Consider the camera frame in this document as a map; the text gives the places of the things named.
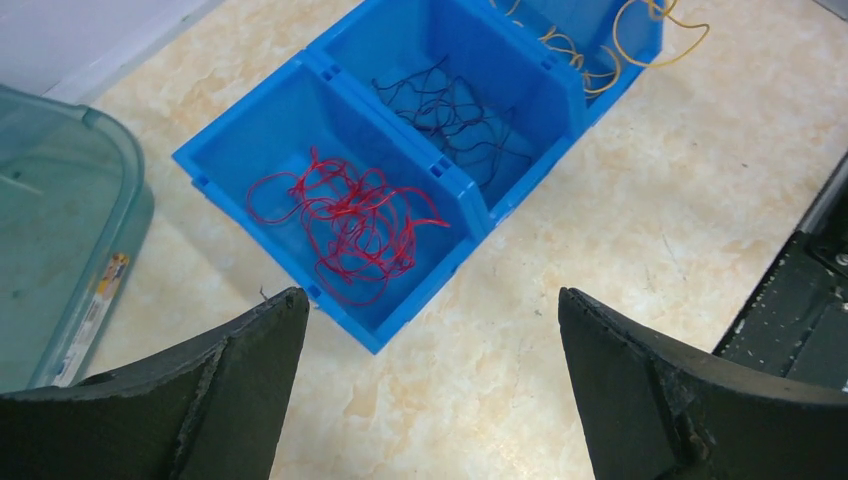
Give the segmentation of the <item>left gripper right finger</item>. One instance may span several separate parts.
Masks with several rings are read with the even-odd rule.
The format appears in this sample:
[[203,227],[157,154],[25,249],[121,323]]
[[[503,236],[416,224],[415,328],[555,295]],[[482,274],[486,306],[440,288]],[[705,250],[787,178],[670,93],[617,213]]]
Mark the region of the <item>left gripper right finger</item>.
[[843,479],[847,396],[644,326],[576,288],[558,321],[598,479]]

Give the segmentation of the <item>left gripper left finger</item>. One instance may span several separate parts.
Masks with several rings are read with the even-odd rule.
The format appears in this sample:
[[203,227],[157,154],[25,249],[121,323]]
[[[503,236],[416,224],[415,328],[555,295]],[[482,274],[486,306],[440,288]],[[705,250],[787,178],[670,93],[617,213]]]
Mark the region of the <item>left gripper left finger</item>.
[[3,394],[2,477],[268,478],[309,313],[289,288],[75,385]]

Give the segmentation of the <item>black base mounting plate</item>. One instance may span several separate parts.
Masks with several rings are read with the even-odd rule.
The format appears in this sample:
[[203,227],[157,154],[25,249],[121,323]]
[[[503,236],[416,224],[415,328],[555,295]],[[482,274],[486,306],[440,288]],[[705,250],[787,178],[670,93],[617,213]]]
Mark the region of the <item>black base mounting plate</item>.
[[840,159],[713,355],[847,390],[847,160]]

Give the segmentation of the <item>teal transparent plastic tub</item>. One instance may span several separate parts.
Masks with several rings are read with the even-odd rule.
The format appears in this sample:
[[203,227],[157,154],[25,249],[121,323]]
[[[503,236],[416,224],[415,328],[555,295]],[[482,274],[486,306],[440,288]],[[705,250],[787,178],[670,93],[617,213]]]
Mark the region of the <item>teal transparent plastic tub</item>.
[[1,389],[77,382],[154,208],[142,148],[106,113],[1,90]]

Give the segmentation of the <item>blue three-compartment plastic bin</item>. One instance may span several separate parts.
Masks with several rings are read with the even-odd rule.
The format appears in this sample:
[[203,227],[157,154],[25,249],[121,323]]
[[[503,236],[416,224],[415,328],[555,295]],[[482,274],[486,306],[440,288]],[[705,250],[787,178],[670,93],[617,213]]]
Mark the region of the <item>blue three-compartment plastic bin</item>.
[[643,1],[365,1],[174,153],[371,352],[632,84]]

